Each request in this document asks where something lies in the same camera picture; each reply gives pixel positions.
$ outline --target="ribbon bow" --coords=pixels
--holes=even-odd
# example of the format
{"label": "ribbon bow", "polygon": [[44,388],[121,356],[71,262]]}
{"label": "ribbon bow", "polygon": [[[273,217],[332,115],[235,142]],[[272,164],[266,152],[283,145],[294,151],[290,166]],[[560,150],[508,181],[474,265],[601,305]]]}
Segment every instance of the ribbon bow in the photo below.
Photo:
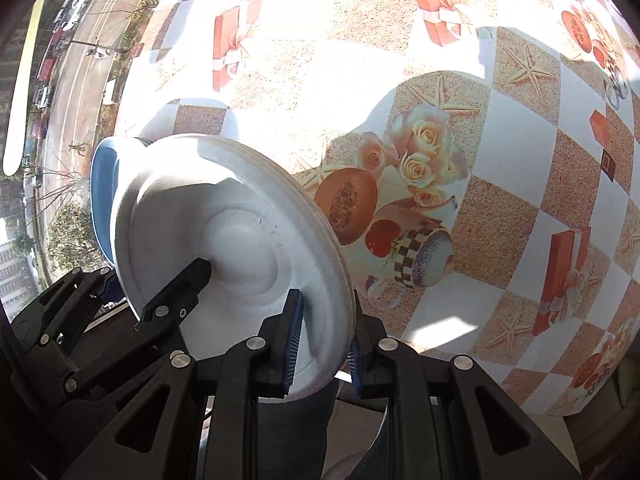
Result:
{"label": "ribbon bow", "polygon": [[213,70],[219,71],[226,67],[229,78],[233,79],[238,75],[241,63],[246,62],[249,52],[246,49],[246,40],[253,37],[257,22],[247,23],[246,16],[249,8],[249,1],[240,2],[238,15],[238,30],[229,39],[229,48],[226,54],[219,59],[213,60]]}
{"label": "ribbon bow", "polygon": [[564,290],[560,296],[556,296],[549,305],[549,322],[555,324],[563,322],[574,316],[574,312],[580,308],[587,293],[588,286],[599,281],[599,278],[591,277],[593,261],[590,258],[585,261],[582,268],[576,269],[576,261],[580,250],[580,229],[574,230],[574,247],[571,254],[571,269],[564,280]]}
{"label": "ribbon bow", "polygon": [[477,14],[464,0],[440,0],[438,10],[420,9],[422,18],[428,23],[446,23],[447,30],[459,40],[462,37],[462,25],[477,34],[474,23],[479,23]]}

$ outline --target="street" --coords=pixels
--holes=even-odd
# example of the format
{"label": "street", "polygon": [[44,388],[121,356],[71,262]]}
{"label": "street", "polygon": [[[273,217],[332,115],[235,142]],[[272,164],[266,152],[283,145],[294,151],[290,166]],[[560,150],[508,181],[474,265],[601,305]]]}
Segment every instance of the street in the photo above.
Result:
{"label": "street", "polygon": [[[84,16],[73,29],[75,41],[95,42],[111,46],[117,44],[126,30],[130,12],[139,0],[90,0]],[[68,150],[69,145],[94,142],[94,127],[98,118],[102,91],[107,82],[113,55],[107,59],[86,56],[84,44],[70,44],[57,68],[56,89],[50,104],[49,129],[42,143],[39,165],[47,170],[78,171],[88,177],[90,153],[81,157]],[[64,177],[45,174],[39,197],[59,189]],[[49,201],[40,201],[41,208]],[[57,204],[40,216],[41,243],[46,248],[46,226],[55,215]]]}

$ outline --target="sunlight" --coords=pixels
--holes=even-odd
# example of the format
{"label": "sunlight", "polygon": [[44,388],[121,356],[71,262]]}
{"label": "sunlight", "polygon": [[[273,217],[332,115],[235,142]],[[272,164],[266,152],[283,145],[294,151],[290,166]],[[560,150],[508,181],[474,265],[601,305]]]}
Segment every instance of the sunlight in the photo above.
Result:
{"label": "sunlight", "polygon": [[431,349],[473,332],[476,328],[478,328],[477,325],[467,323],[457,316],[450,316],[423,326],[411,334],[408,339],[420,346]]}

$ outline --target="red gift box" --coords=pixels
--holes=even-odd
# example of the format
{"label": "red gift box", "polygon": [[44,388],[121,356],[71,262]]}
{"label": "red gift box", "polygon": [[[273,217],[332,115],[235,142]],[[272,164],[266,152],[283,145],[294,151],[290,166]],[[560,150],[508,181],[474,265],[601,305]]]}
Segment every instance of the red gift box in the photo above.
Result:
{"label": "red gift box", "polygon": [[584,267],[590,236],[590,227],[571,229],[551,236],[545,285],[531,331],[533,335],[539,335],[549,328],[558,315],[556,307],[563,301],[568,301],[565,298],[566,292]]}
{"label": "red gift box", "polygon": [[238,73],[242,42],[251,36],[262,0],[247,0],[216,16],[213,31],[213,89],[219,92]]}
{"label": "red gift box", "polygon": [[599,111],[594,110],[591,117],[589,117],[589,122],[596,142],[606,149],[609,145],[609,125],[606,118]]}
{"label": "red gift box", "polygon": [[444,46],[460,39],[463,24],[468,24],[468,7],[462,0],[417,0],[433,43]]}

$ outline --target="white plate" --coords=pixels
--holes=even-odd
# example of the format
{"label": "white plate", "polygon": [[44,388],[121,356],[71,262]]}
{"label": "white plate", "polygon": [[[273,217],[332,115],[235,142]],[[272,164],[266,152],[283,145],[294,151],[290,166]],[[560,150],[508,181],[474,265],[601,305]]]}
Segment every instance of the white plate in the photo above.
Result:
{"label": "white plate", "polygon": [[318,391],[344,362],[354,299],[338,241],[293,178],[251,148],[201,135],[153,143],[118,188],[111,245],[138,314],[194,258],[212,263],[200,303],[180,326],[196,359],[255,335],[299,288],[303,331],[286,400]]}

